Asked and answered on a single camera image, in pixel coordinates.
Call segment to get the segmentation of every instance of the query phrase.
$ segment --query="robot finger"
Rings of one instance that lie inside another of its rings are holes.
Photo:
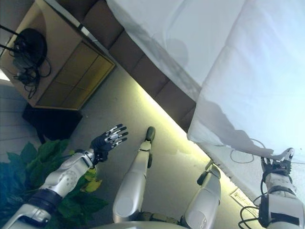
[[[123,133],[123,134],[119,134],[119,133],[113,133],[112,135],[110,135],[109,137],[107,137],[107,138],[105,138],[104,139],[104,141],[106,142],[106,143],[109,143],[109,142],[114,142],[115,140],[117,140],[118,138],[120,138],[120,137],[123,137],[123,136],[126,136],[126,135],[128,135],[128,132],[125,132],[125,133]]]
[[[122,140],[119,140],[119,141],[116,141],[116,142],[112,143],[112,148],[117,147],[119,144],[123,143],[126,140],[127,140],[127,138],[125,137]]]
[[[261,166],[262,166],[263,172],[266,171],[267,163],[265,162],[264,157],[261,157]]]
[[[291,161],[291,159],[295,154],[295,150],[293,148],[288,148],[286,151],[287,151],[287,155],[285,156],[285,160]]]
[[[114,132],[116,132],[116,130],[117,130],[118,128],[120,128],[120,127],[122,127],[122,126],[123,126],[123,124],[118,124],[118,125],[114,126],[114,127],[111,128],[110,130],[106,131],[106,132],[105,132],[105,135],[106,135],[106,136],[109,136],[109,135],[113,134]]]

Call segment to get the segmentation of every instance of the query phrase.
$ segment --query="robot forearm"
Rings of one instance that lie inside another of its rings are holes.
[[[296,196],[289,176],[293,154],[293,149],[289,148],[283,161],[273,161],[272,164],[262,158],[263,181],[268,190],[262,195],[259,207],[259,222],[264,228],[305,228],[305,208]]]
[[[89,168],[100,161],[107,160],[108,151],[118,146],[127,138],[122,138],[128,132],[122,124],[116,125],[109,131],[95,138],[91,142],[90,149],[81,153],[75,153],[54,172],[50,173],[45,183],[40,187],[13,217],[4,225],[3,229],[17,229],[23,219],[27,224],[23,228],[42,227],[50,220],[51,214],[56,210],[62,199],[71,192],[78,180]]]

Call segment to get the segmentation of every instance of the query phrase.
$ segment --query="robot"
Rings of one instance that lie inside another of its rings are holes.
[[[127,140],[128,132],[122,124],[116,125],[95,138],[90,149],[75,153],[60,168],[49,174],[39,191],[34,194],[3,229],[36,229],[44,227],[62,199],[71,192],[78,179],[99,162],[107,160],[108,152]],[[197,183],[198,192],[187,207],[181,219],[175,220],[158,214],[142,212],[142,202],[147,170],[152,165],[152,143],[155,128],[149,127],[145,141],[123,178],[113,204],[113,224],[99,229],[212,229],[220,203],[220,172],[213,161],[206,166]],[[287,149],[282,161],[262,158],[263,179],[261,182],[261,203],[259,222],[268,229],[304,229],[305,207],[297,198],[295,187],[289,176],[294,150]],[[263,193],[263,183],[267,193]]]

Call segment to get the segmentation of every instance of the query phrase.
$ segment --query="plant leaf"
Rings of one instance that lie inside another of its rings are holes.
[[[15,174],[15,168],[11,163],[1,163],[0,182],[1,186],[5,186],[5,192],[3,189],[0,190],[1,195],[20,192],[20,189],[23,188]]]
[[[58,211],[64,218],[70,218],[81,213],[81,206],[72,198],[64,198],[58,206]]]
[[[59,144],[60,144],[60,140],[56,140],[56,141],[48,141],[45,144],[41,145],[38,148],[38,153],[41,162],[45,162],[48,160],[49,157],[53,157],[57,154],[60,154],[61,151],[56,150],[56,148],[57,149],[60,148]]]
[[[74,198],[77,199],[77,202],[85,210],[86,214],[97,212],[108,204],[106,201],[84,192]]]
[[[63,159],[60,158],[60,156],[56,156],[52,161],[48,161],[48,162],[45,162],[43,163],[43,166],[44,166],[44,172],[43,172],[43,177],[44,179],[47,178],[47,176],[57,170],[61,164],[63,163]]]
[[[75,195],[78,195],[81,192],[81,187],[85,186],[87,183],[88,183],[88,181],[85,179],[84,176],[82,176],[78,180],[77,185],[75,186],[75,188],[70,193],[68,193],[67,197],[68,196],[73,197]]]
[[[92,181],[96,179],[96,175],[90,172],[86,172],[84,177],[86,178],[86,180],[88,181]]]
[[[90,169],[88,169],[87,173],[96,174],[96,169],[90,168]]]
[[[34,147],[34,145],[30,142],[27,143],[27,145],[23,148],[20,156],[22,158],[22,161],[24,163],[29,163],[32,160],[34,160],[37,156],[38,152],[36,150],[36,148]]]
[[[3,182],[3,180],[1,179],[0,182],[0,209],[3,209],[4,206],[7,203],[7,194],[8,194],[8,187],[7,184],[5,184],[5,182]]]
[[[26,172],[30,174],[33,171],[33,169],[39,164],[41,164],[41,161],[37,157],[26,165]]]
[[[39,187],[44,183],[43,170],[44,166],[42,163],[37,164],[37,166],[32,170],[30,174],[30,183],[33,187]]]
[[[10,166],[14,171],[15,176],[13,179],[15,179],[16,182],[19,182],[18,186],[22,186],[25,182],[26,179],[26,174],[25,174],[25,164],[22,161],[22,158],[15,153],[9,153],[7,152],[9,160],[10,160]]]
[[[85,223],[87,223],[87,222],[84,220],[84,215],[74,216],[74,217],[69,218],[69,224],[72,226],[72,227],[70,227],[71,229],[78,228],[81,225],[84,225]]]
[[[67,148],[69,144],[69,140],[68,139],[64,139],[60,141],[60,152],[61,154],[65,151],[65,149]]]
[[[101,185],[102,180],[92,180],[85,187],[82,188],[82,191],[94,192]]]
[[[9,195],[7,202],[12,205],[22,205],[24,203],[23,199],[16,195]]]

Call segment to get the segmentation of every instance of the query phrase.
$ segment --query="wire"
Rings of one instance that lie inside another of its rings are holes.
[[[22,58],[22,60],[25,63],[29,63],[29,62],[33,63],[31,57],[27,56],[25,53],[20,52],[19,54],[20,54],[20,57]],[[46,75],[41,75],[40,72],[39,72],[39,68],[34,63],[34,65],[32,67],[23,68],[25,70],[25,73],[21,74],[21,76],[19,76],[19,75],[14,76],[15,79],[21,81],[24,84],[24,87],[23,87],[24,90],[29,93],[28,94],[28,99],[31,99],[35,95],[35,93],[37,92],[38,85],[39,85],[39,82],[40,82],[40,78],[47,77],[52,72],[52,65],[51,65],[50,60],[48,59],[47,56],[44,56],[44,58],[49,65],[49,71]]]
[[[239,213],[240,218],[242,219],[242,221],[240,221],[240,222],[238,223],[239,228],[244,229],[244,228],[241,226],[241,224],[243,223],[243,224],[246,225],[247,228],[251,229],[251,227],[249,227],[248,224],[247,224],[246,222],[254,221],[254,220],[257,220],[257,219],[258,219],[258,218],[253,218],[253,219],[246,219],[246,220],[245,220],[245,219],[243,218],[243,211],[246,210],[246,209],[248,209],[248,208],[259,209],[259,208],[257,208],[257,207],[253,207],[253,206],[246,206],[246,207],[243,207],[243,208],[240,210],[240,213]]]
[[[245,219],[245,220],[243,220],[243,221],[240,221],[239,223],[238,223],[238,226],[239,226],[239,228],[241,228],[241,229],[244,229],[243,227],[242,227],[242,223],[243,224],[245,224],[246,226],[247,226],[247,224],[246,224],[246,222],[250,222],[250,221],[254,221],[254,220],[258,220],[258,218],[252,218],[252,219]]]
[[[262,196],[264,196],[264,195],[266,195],[266,194],[267,194],[267,192],[265,192],[265,193],[261,194],[260,196],[258,196],[257,198],[255,198],[255,199],[252,201],[253,204],[254,204],[255,206],[259,207],[259,205],[255,204],[255,202],[256,202],[259,198],[261,198]]]
[[[235,160],[233,160],[233,158],[232,158],[232,153],[233,153],[234,151],[235,151],[235,149],[233,149],[233,150],[230,152],[230,159],[231,159],[232,161],[234,161],[235,163],[238,163],[238,164],[249,164],[249,163],[251,163],[251,162],[254,161],[254,156],[253,156],[253,154],[251,154],[251,156],[252,156],[252,160],[251,160],[251,161],[245,161],[245,162],[235,161]]]

